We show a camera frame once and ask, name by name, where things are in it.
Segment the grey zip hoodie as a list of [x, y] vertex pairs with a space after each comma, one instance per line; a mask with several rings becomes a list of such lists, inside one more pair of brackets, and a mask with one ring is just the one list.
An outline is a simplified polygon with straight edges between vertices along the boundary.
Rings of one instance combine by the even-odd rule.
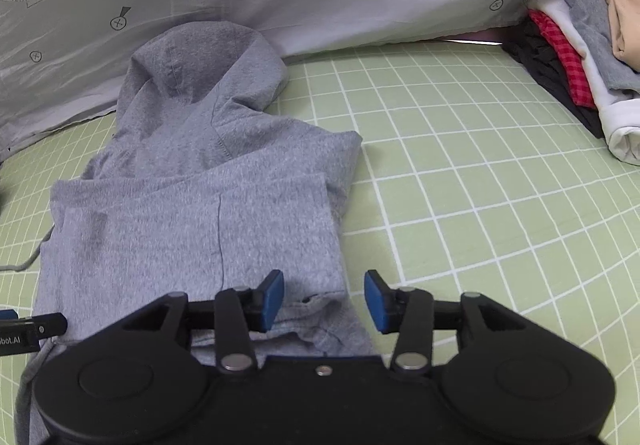
[[259, 357], [372, 353], [340, 246], [361, 139], [270, 114], [286, 82], [266, 39], [231, 22], [182, 24], [132, 55], [111, 142], [51, 189], [34, 311], [68, 327], [21, 376], [17, 443], [46, 439], [32, 403], [45, 361], [172, 291], [209, 300], [279, 269]]

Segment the green grid mat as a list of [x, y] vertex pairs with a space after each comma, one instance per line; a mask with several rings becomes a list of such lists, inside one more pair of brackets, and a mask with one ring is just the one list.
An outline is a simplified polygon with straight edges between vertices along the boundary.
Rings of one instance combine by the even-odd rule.
[[454, 301], [484, 293], [600, 358], [602, 431], [639, 439], [639, 170], [620, 162], [496, 46], [345, 49], [288, 66], [269, 107], [362, 136], [343, 222], [363, 275]]

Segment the red checked folded garment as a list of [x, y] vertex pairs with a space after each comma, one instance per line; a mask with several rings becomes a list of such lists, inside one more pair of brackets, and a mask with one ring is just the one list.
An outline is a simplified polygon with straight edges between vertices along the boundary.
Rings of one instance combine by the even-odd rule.
[[559, 26], [544, 12], [529, 9], [529, 18], [536, 24], [541, 36], [551, 45], [564, 69], [570, 99], [579, 107], [596, 110], [593, 96], [587, 81], [582, 57], [565, 37]]

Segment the white folded garment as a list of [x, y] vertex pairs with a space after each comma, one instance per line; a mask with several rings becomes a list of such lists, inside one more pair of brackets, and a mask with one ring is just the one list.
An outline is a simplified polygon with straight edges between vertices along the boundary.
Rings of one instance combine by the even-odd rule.
[[605, 86], [589, 47], [570, 19], [570, 8], [566, 1], [530, 0], [528, 7], [548, 15], [582, 58], [582, 68], [598, 109], [604, 139], [610, 153], [620, 161], [638, 165], [639, 95], [632, 92], [627, 96]]

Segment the grey folded garment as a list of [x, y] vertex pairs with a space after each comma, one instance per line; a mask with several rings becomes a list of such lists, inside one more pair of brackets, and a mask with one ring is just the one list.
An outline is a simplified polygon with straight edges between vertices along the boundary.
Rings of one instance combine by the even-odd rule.
[[611, 92], [628, 98], [639, 95], [639, 73], [619, 61], [612, 51], [608, 4], [605, 0], [564, 0], [573, 26], [586, 42], [601, 78]]

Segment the beige folded garment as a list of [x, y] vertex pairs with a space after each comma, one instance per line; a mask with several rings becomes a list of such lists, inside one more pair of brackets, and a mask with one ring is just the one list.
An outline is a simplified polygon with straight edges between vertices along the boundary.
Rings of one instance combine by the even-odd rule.
[[605, 0], [608, 5], [612, 53], [639, 71], [639, 0]]

